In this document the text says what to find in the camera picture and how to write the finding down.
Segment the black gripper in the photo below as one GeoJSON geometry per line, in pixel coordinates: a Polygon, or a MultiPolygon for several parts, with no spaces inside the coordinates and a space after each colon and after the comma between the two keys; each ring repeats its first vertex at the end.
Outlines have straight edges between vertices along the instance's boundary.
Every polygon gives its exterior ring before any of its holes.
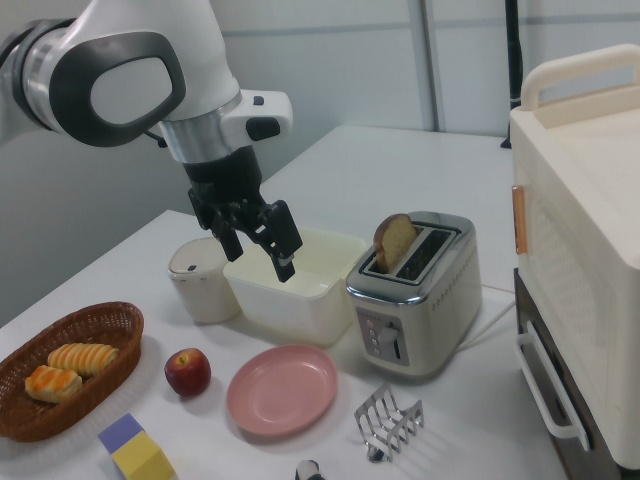
{"type": "Polygon", "coordinates": [[[184,164],[189,198],[200,226],[212,230],[229,262],[243,254],[238,230],[270,257],[277,279],[294,274],[293,258],[303,241],[287,203],[267,204],[260,193],[262,172],[252,146],[208,162],[184,164]]]}

